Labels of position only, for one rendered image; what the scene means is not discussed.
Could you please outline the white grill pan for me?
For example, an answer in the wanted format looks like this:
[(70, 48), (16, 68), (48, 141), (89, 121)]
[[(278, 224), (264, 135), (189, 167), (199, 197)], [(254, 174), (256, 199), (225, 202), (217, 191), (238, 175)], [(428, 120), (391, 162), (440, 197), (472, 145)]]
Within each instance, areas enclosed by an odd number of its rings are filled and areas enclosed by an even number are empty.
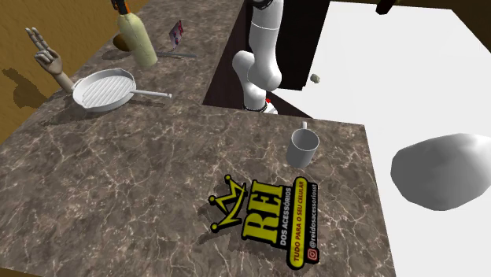
[(138, 90), (134, 76), (111, 68), (79, 79), (72, 88), (73, 100), (88, 112), (106, 112), (127, 103), (135, 94), (172, 98), (172, 94)]

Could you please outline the grey mug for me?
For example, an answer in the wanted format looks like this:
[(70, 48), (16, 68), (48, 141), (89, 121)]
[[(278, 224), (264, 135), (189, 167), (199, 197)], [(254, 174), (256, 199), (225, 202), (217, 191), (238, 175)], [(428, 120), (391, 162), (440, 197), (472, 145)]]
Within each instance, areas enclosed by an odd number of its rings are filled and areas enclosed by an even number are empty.
[(319, 136), (308, 129), (308, 123), (303, 121), (295, 130), (286, 151), (286, 161), (294, 168), (307, 167), (319, 147)]

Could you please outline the yellow and black crown sign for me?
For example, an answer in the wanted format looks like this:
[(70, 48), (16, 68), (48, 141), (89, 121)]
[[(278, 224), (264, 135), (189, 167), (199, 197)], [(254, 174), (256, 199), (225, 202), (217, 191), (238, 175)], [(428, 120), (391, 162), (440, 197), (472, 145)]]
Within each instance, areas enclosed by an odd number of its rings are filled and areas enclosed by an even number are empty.
[(298, 176), (290, 186), (256, 179), (248, 186), (235, 182), (231, 175), (225, 175), (224, 182), (229, 193), (208, 198), (223, 213), (221, 221), (210, 224), (211, 232), (240, 225), (241, 239), (284, 249), (286, 263), (293, 270), (319, 263), (316, 183)]

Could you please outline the brown round object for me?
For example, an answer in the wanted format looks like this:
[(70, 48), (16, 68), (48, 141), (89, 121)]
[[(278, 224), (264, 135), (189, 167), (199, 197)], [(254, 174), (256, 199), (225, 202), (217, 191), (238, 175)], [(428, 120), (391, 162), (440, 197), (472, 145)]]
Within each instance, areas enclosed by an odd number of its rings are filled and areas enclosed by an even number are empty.
[(113, 45), (123, 52), (131, 52), (130, 47), (126, 44), (124, 37), (121, 34), (115, 35), (113, 38)]

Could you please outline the large white rounded lump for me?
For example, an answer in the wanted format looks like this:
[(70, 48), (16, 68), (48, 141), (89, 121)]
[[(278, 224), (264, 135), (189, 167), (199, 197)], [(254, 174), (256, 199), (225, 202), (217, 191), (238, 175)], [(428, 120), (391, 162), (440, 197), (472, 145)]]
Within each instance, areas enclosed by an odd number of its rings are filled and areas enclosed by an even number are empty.
[(491, 138), (458, 133), (407, 146), (394, 155), (390, 175), (406, 200), (455, 209), (491, 187)]

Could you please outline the dark robot stand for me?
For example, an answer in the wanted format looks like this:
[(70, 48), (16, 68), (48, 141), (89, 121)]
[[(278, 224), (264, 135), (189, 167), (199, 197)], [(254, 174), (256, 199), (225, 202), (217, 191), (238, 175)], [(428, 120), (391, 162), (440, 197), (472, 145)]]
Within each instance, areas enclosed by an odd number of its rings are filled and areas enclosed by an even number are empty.
[[(276, 45), (277, 64), (282, 73), (278, 88), (301, 90), (307, 83), (329, 4), (329, 0), (284, 0)], [(252, 14), (251, 1), (244, 0), (205, 96), (206, 105), (244, 109), (242, 85), (232, 68), (232, 60), (240, 50), (251, 51), (249, 30)], [(267, 98), (281, 115), (304, 115), (276, 96), (274, 91), (267, 92)]]

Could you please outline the wooden hand figure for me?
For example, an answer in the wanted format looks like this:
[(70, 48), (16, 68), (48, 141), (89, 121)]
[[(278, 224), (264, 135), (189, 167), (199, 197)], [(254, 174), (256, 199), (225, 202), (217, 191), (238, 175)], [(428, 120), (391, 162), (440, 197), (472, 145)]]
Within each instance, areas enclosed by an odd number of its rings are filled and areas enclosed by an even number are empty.
[(61, 56), (53, 49), (50, 48), (48, 43), (41, 36), (36, 28), (25, 28), (29, 38), (38, 48), (34, 58), (39, 65), (60, 85), (67, 93), (73, 92), (74, 83), (65, 74), (63, 70), (63, 62)]

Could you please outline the red white blue packet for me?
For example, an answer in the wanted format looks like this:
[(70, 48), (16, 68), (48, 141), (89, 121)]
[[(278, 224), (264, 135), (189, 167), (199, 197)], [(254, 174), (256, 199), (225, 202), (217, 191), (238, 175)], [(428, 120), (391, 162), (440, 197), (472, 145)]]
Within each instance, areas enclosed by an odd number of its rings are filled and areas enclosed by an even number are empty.
[(169, 38), (171, 40), (173, 49), (175, 49), (179, 45), (180, 41), (182, 40), (182, 36), (183, 26), (181, 20), (179, 20), (169, 32)]

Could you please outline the cream bottle with black top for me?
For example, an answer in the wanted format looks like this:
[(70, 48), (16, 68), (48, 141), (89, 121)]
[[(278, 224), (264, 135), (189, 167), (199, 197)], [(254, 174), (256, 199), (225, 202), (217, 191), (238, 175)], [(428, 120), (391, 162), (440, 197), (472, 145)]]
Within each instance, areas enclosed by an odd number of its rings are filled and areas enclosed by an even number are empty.
[(120, 34), (138, 65), (150, 67), (157, 63), (157, 55), (142, 20), (132, 13), (125, 0), (110, 0), (119, 13), (117, 24)]

